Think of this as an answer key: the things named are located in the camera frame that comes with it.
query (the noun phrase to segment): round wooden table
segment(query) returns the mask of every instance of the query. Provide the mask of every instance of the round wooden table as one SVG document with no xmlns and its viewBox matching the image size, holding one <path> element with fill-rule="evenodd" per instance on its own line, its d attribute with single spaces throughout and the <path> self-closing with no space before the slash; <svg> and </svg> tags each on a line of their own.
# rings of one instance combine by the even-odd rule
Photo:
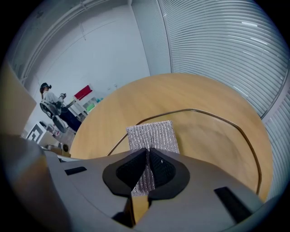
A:
<svg viewBox="0 0 290 232">
<path fill-rule="evenodd" d="M 255 110 L 238 92 L 207 77 L 161 74 L 117 89 L 86 117 L 70 153 L 79 159 L 105 156 L 126 134 L 126 127 L 155 115 L 188 108 L 206 111 L 237 125 L 255 155 L 239 130 L 199 112 L 174 113 L 146 123 L 172 120 L 182 155 L 219 166 L 254 192 L 259 189 L 258 195 L 265 200 L 273 172 L 267 131 Z M 112 154 L 126 150 L 129 150 L 127 138 Z"/>
</svg>

